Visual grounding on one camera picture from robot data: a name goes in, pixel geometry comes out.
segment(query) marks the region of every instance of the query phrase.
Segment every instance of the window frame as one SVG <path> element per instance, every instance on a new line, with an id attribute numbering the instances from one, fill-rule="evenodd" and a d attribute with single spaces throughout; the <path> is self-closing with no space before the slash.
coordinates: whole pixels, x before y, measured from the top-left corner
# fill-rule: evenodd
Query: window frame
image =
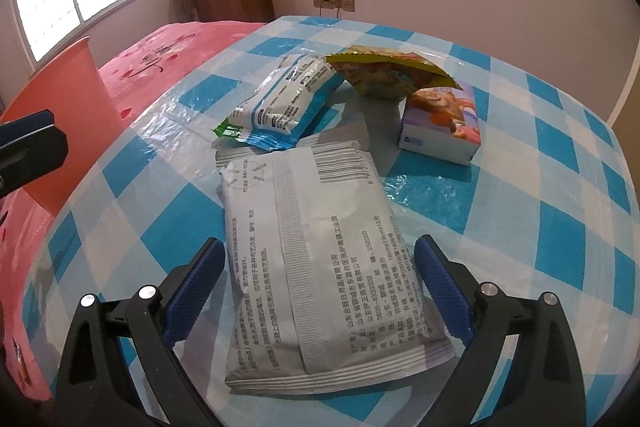
<path id="1" fill-rule="evenodd" d="M 18 10 L 18 1 L 12 0 L 12 11 L 14 13 L 14 22 L 15 26 L 18 29 L 18 34 L 20 37 L 20 41 L 24 51 L 27 55 L 27 59 L 31 65 L 31 69 L 33 73 L 43 67 L 47 62 L 49 62 L 53 57 L 58 55 L 64 48 L 68 47 L 69 42 L 77 39 L 82 34 L 84 34 L 89 28 L 94 26 L 96 23 L 100 22 L 105 17 L 109 16 L 112 12 L 118 10 L 119 8 L 126 6 L 127 4 L 133 2 L 135 0 L 116 0 L 113 3 L 105 6 L 102 10 L 100 10 L 97 14 L 88 18 L 87 20 L 82 18 L 82 14 L 80 12 L 80 8 L 78 6 L 78 0 L 73 0 L 74 8 L 76 9 L 76 14 L 78 15 L 78 20 L 80 24 L 76 26 L 73 30 L 71 30 L 68 34 L 66 34 L 59 42 L 57 42 L 40 60 L 36 60 L 33 55 L 33 51 L 31 50 L 31 45 L 29 44 L 29 39 L 24 31 L 24 27 L 22 26 L 22 19 L 20 18 L 20 11 Z"/>

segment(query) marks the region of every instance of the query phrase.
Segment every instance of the pink quilt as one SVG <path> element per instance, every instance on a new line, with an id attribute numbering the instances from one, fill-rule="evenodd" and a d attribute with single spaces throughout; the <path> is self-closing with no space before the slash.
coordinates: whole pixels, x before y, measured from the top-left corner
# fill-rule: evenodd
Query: pink quilt
<path id="1" fill-rule="evenodd" d="M 261 23 L 190 22 L 157 29 L 100 68 L 107 90 L 127 124 L 179 80 Z M 0 226 L 0 303 L 4 310 L 6 365 L 23 393 L 44 400 L 50 392 L 40 376 L 22 324 L 26 276 L 53 217 L 22 189 L 4 200 Z M 22 352 L 18 363 L 14 342 Z"/>

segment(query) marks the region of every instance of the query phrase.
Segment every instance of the blue and white package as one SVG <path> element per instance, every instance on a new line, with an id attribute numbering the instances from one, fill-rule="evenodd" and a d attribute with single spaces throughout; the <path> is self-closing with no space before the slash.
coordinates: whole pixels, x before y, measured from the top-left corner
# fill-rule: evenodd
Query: blue and white package
<path id="1" fill-rule="evenodd" d="M 214 132 L 268 151 L 290 149 L 343 81 L 324 57 L 288 55 Z"/>

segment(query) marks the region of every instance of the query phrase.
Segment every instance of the yellow snack bag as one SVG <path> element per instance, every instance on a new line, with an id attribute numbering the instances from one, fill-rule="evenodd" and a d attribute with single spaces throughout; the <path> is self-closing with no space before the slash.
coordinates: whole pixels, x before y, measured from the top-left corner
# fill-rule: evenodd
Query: yellow snack bag
<path id="1" fill-rule="evenodd" d="M 363 96 L 404 98 L 425 87 L 460 89 L 445 70 L 417 53 L 350 46 L 326 60 Z"/>

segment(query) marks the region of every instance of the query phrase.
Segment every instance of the checkered tablecloth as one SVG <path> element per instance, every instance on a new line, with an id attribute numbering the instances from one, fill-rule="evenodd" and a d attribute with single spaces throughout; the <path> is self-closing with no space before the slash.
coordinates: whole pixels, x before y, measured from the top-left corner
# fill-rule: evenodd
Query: checkered tablecloth
<path id="1" fill-rule="evenodd" d="M 638 204 L 611 130 L 564 92 L 468 48 L 386 26 L 304 17 L 278 19 L 188 74 L 116 140 L 70 197 L 36 258 L 23 302 L 31 349 L 52 389 L 82 295 L 127 298 L 188 263 L 207 237 L 225 237 L 214 156 L 233 142 L 211 129 L 282 55 L 327 54 L 350 44 L 416 50 L 474 86 L 482 147 L 470 168 L 401 151 L 398 108 L 351 89 L 335 93 L 316 128 L 364 115 L 407 243 L 431 233 L 450 259 L 508 295 L 555 292 L 580 354 L 589 423 L 609 405 L 633 368 L 640 338 Z M 230 426 L 414 425 L 456 363 L 349 393 L 230 394 L 223 379 L 233 320 L 225 272 L 190 337 L 175 348 Z M 162 417 L 132 344 L 123 346 L 146 407 Z M 478 417 L 493 410 L 513 349 L 506 344 Z"/>

